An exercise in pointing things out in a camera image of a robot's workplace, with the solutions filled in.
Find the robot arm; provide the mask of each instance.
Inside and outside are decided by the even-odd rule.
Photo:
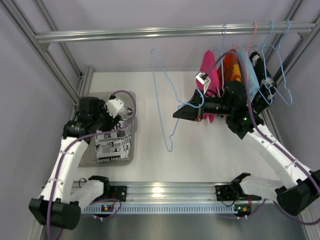
[[[92,176],[87,183],[71,194],[72,184],[80,160],[88,148],[91,138],[74,143],[71,148],[65,149],[79,137],[94,134],[97,130],[111,131],[121,119],[119,112],[124,103],[115,96],[111,96],[105,103],[96,97],[83,97],[79,102],[79,110],[73,120],[64,126],[59,154],[39,198],[32,198],[29,209],[41,225],[47,223],[47,212],[50,195],[56,182],[52,198],[50,225],[63,229],[74,229],[79,220],[81,211],[97,199],[107,199],[110,194],[110,182],[107,177]],[[58,178],[55,179],[57,168],[62,159]]]
[[[201,102],[201,96],[196,90],[189,103],[198,106]],[[204,104],[200,108],[184,105],[173,114],[173,117],[200,122],[204,114],[227,116],[226,124],[229,129],[237,134],[240,139],[251,145],[280,178],[280,181],[274,181],[258,178],[249,173],[242,173],[233,179],[229,186],[223,188],[227,189],[225,192],[223,192],[223,189],[221,190],[221,195],[228,195],[228,200],[239,200],[248,195],[256,195],[277,202],[283,210],[292,216],[298,215],[318,198],[317,190],[308,176],[295,164],[301,165],[318,184],[320,183],[320,170],[313,172],[310,168],[295,159],[272,136],[268,127],[264,125],[263,120],[253,113],[260,131],[273,142],[270,143],[261,136],[251,122],[247,107],[246,90],[243,83],[230,81],[225,85],[222,97],[205,97]],[[275,143],[281,146],[289,156],[293,157],[295,162],[292,162],[281,152],[274,145]]]

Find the gray plastic tray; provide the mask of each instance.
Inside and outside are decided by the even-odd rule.
[[[97,97],[99,99],[104,100],[107,102],[109,100],[109,97],[111,96],[113,92],[96,92],[96,93],[89,93],[87,97]],[[134,99],[136,99],[136,95],[134,92],[130,92]],[[117,97],[121,98],[124,101],[124,104],[133,108],[134,104],[131,100],[131,98],[125,94],[125,93],[117,93]],[[138,127],[138,119],[137,114],[135,115],[135,118],[131,124],[131,148],[130,148],[130,154],[127,158],[122,158],[121,160],[114,160],[114,161],[108,161],[108,162],[98,162],[96,157],[96,149],[95,149],[95,138],[93,137],[90,141],[90,144],[87,148],[87,150],[84,152],[79,167],[99,167],[99,166],[123,166],[128,165],[132,162],[134,159],[134,152],[135,152],[135,133],[137,131]]]

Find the white wall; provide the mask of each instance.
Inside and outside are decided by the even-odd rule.
[[[70,109],[70,98],[0,9],[1,239],[28,237],[28,204],[50,175]]]

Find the wire hanger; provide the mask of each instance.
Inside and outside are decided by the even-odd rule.
[[[224,35],[223,40],[221,44],[221,50],[220,50],[220,56],[224,53],[224,47],[225,47],[225,40],[226,40],[226,33],[227,33],[227,24],[224,22]],[[221,59],[221,75],[222,75],[222,92],[225,91],[225,74],[224,74],[224,59]]]
[[[280,39],[280,42],[278,44],[278,46],[276,46],[276,48],[274,46],[273,49],[276,50],[276,54],[278,55],[279,57],[279,60],[280,60],[280,64],[281,64],[281,71],[282,71],[282,75],[283,75],[283,80],[284,80],[284,88],[288,91],[289,93],[289,97],[290,97],[290,103],[288,103],[285,98],[281,95],[281,93],[278,91],[278,89],[275,87],[275,91],[279,94],[279,96],[282,98],[282,100],[285,102],[285,104],[287,104],[288,106],[291,106],[292,103],[293,103],[293,99],[292,99],[292,95],[291,95],[291,92],[290,92],[290,89],[287,88],[287,80],[286,80],[286,75],[285,75],[285,71],[284,71],[284,66],[283,66],[283,62],[282,62],[282,59],[281,59],[281,56],[280,56],[280,53],[279,53],[279,50],[281,48],[281,44],[282,42],[284,41],[284,38],[285,36],[288,34],[289,30],[290,30],[290,26],[291,26],[291,21],[288,19],[287,20],[288,22],[288,29],[286,30],[285,34],[282,36],[282,38]]]
[[[157,55],[157,58],[158,58],[158,61],[159,61],[159,68],[163,71],[165,77],[168,79],[169,83],[171,84],[172,86],[172,89],[174,91],[174,95],[175,95],[175,99],[181,103],[181,105],[178,106],[178,109],[181,108],[183,105],[189,105],[195,109],[198,109],[198,108],[201,108],[203,106],[203,104],[205,103],[205,97],[203,95],[203,93],[197,88],[197,91],[199,92],[201,98],[202,98],[202,103],[199,105],[199,106],[195,106],[195,105],[192,105],[188,102],[183,102],[181,100],[178,99],[178,93],[177,93],[177,90],[176,90],[176,87],[174,85],[174,83],[172,82],[172,80],[170,79],[170,77],[168,76],[166,70],[162,67],[162,62],[161,62],[161,58],[160,58],[160,54],[159,52],[153,48],[151,50],[151,61],[152,61],[152,73],[153,73],[153,83],[154,83],[154,89],[155,89],[155,97],[156,97],[156,104],[157,104],[157,108],[158,108],[158,113],[159,113],[159,118],[160,118],[160,124],[161,124],[161,129],[162,129],[162,135],[163,135],[163,138],[164,138],[164,143],[165,143],[165,148],[167,149],[168,152],[172,152],[173,149],[174,149],[174,143],[172,141],[172,137],[175,135],[175,132],[176,132],[176,129],[177,129],[177,126],[178,126],[178,122],[179,122],[179,118],[176,120],[175,122],[175,125],[174,125],[174,128],[173,128],[173,131],[172,131],[172,134],[169,136],[169,140],[171,142],[171,146],[170,148],[168,147],[168,143],[167,143],[167,139],[166,139],[166,134],[165,134],[165,128],[164,128],[164,124],[163,124],[163,120],[162,120],[162,115],[161,115],[161,110],[160,110],[160,103],[159,103],[159,95],[158,95],[158,86],[157,86],[157,80],[156,80],[156,74],[155,74],[155,71],[156,71],[156,66],[155,66],[155,59],[154,59],[154,56],[153,56],[153,52],[156,53]]]
[[[270,97],[271,97],[271,101],[269,102],[269,101],[265,98],[265,96],[262,94],[260,88],[258,89],[258,91],[259,91],[260,95],[263,97],[263,99],[266,101],[266,103],[267,103],[268,105],[271,105],[271,104],[273,103],[273,101],[274,101],[273,94],[272,94],[272,92],[271,92],[271,90],[270,90],[270,87],[268,86],[266,57],[265,57],[265,53],[264,53],[264,48],[266,47],[266,43],[267,43],[270,35],[271,35],[271,34],[273,33],[273,31],[274,31],[274,26],[275,26],[274,21],[270,21],[270,23],[272,24],[271,31],[269,32],[268,36],[266,36],[266,38],[265,38],[262,46],[259,47],[259,49],[261,50],[262,56],[263,56],[264,78],[265,78],[265,79],[264,79],[264,80],[265,80],[264,86],[265,86],[265,88],[268,89],[268,91],[269,91],[269,95],[270,95]]]

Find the purple cable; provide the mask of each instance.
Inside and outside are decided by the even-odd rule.
[[[239,57],[239,55],[236,53],[236,52],[233,52],[233,51],[228,51],[226,53],[224,53],[223,55],[221,55],[215,62],[215,64],[213,65],[213,67],[209,70],[209,72],[207,74],[209,74],[213,69],[214,67],[217,65],[217,63],[220,61],[221,58],[223,58],[226,54],[232,54],[232,55],[235,55],[237,58],[238,58],[238,61],[239,61],[239,64],[240,64],[240,67],[242,69],[242,74],[244,76],[244,85],[245,85],[245,91],[246,91],[246,97],[247,97],[247,101],[248,103],[251,102],[251,99],[250,99],[250,90],[249,90],[249,85],[248,85],[248,76],[247,76],[247,73],[245,71],[245,66],[244,66],[244,63],[242,62],[241,58]],[[255,121],[255,118],[254,118],[254,114],[253,114],[253,110],[252,110],[252,106],[251,104],[248,104],[248,108],[249,108],[249,115],[250,115],[250,119],[252,121],[252,124],[254,126],[254,128],[256,129],[256,131],[265,139],[267,140],[269,143],[272,143],[273,141],[268,138],[266,135],[264,135],[264,133],[258,128],[257,126],[257,123]],[[295,159],[293,157],[291,157],[281,146],[279,146],[278,144],[274,144],[274,146],[280,151],[282,152],[288,159],[290,159],[291,162],[294,162]],[[316,181],[313,179],[313,177],[310,175],[310,173],[305,170],[299,163],[295,163],[295,165],[310,179],[310,181],[312,182],[312,184],[314,185],[316,191],[318,192],[318,194],[320,195],[320,188],[319,186],[317,185]],[[275,206],[277,207],[277,209],[280,210],[280,207],[274,202]],[[284,212],[283,210],[280,211],[284,216],[286,216],[287,218],[289,218],[290,220],[292,221],[295,221],[296,223],[299,223],[301,225],[307,225],[307,226],[312,226],[312,225],[316,225],[318,223],[320,223],[320,217],[316,220],[316,221],[313,221],[313,222],[303,222],[303,221],[299,221],[297,219],[295,219],[294,217],[292,217],[291,215],[287,214],[286,212]]]
[[[129,119],[129,121],[127,122],[127,124],[123,127],[121,127],[120,129],[117,129],[117,130],[111,130],[111,131],[105,131],[105,132],[99,132],[99,133],[91,133],[91,134],[88,134],[88,135],[84,135],[84,136],[81,136],[79,138],[77,138],[76,140],[74,140],[73,142],[71,142],[64,150],[64,152],[68,152],[69,149],[77,142],[83,140],[83,139],[87,139],[87,138],[92,138],[92,137],[95,137],[95,136],[99,136],[99,135],[105,135],[105,134],[112,134],[112,133],[115,133],[117,131],[120,131],[120,130],[123,130],[125,128],[127,128],[128,126],[130,126],[130,124],[133,122],[133,120],[135,119],[135,116],[136,116],[136,113],[137,113],[137,103],[136,103],[136,100],[134,98],[134,96],[126,91],[126,90],[118,90],[118,91],[115,91],[113,93],[113,95],[115,94],[118,94],[118,93],[125,93],[125,94],[128,94],[129,97],[132,99],[132,102],[133,102],[133,113],[132,113],[132,116],[131,118]],[[59,159],[59,162],[58,162],[58,166],[56,168],[56,172],[55,172],[55,175],[54,175],[54,178],[55,179],[58,179],[58,176],[59,176],[59,172],[60,172],[60,168],[61,168],[61,165],[62,165],[62,162],[63,162],[63,159],[65,157],[65,154],[63,153]],[[48,211],[47,211],[47,214],[46,214],[46,233],[47,233],[47,237],[48,237],[48,240],[52,240],[52,236],[51,236],[51,226],[50,226],[50,219],[51,219],[51,208],[52,208],[52,202],[53,202],[53,198],[54,198],[54,193],[55,193],[55,190],[56,190],[56,186],[57,186],[57,182],[54,181],[53,184],[52,184],[52,189],[51,189],[51,193],[50,193],[50,198],[49,198],[49,203],[48,203]]]

